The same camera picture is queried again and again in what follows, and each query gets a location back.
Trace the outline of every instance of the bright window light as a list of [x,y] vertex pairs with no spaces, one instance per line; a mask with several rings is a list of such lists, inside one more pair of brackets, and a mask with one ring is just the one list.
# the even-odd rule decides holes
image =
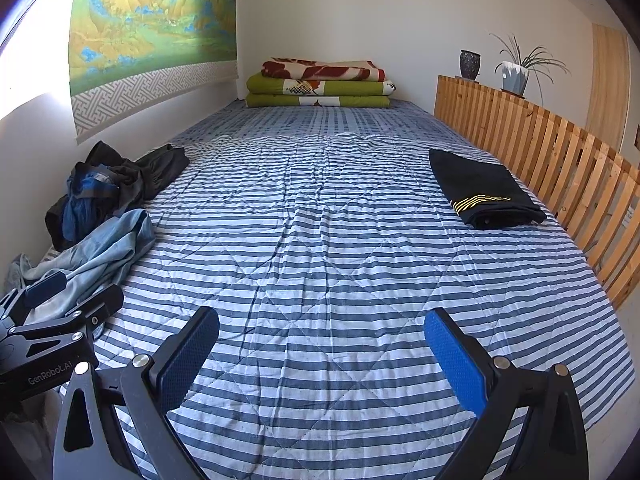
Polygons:
[[39,95],[69,94],[72,2],[36,0],[0,54],[0,119]]

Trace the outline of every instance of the white and gray plant pot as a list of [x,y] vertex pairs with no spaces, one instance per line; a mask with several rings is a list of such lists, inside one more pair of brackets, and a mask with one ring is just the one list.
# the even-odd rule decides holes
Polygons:
[[512,63],[502,62],[502,89],[522,97],[529,80],[529,69]]

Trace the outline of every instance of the wooden headboard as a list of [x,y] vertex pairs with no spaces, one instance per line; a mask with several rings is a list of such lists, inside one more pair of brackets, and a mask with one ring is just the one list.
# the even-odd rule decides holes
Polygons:
[[638,170],[566,119],[475,82],[439,76],[434,114],[545,203],[619,308],[640,281]]

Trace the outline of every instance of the geometric pattern border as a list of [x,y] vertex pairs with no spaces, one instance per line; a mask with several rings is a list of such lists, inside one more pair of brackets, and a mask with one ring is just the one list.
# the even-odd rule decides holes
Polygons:
[[161,68],[119,79],[71,98],[78,143],[143,108],[197,86],[238,79],[238,62]]

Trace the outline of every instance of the black speckled vase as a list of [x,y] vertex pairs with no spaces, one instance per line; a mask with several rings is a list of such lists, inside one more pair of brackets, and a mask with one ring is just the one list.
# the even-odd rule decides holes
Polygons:
[[460,74],[465,79],[475,81],[480,72],[480,54],[468,50],[460,51]]

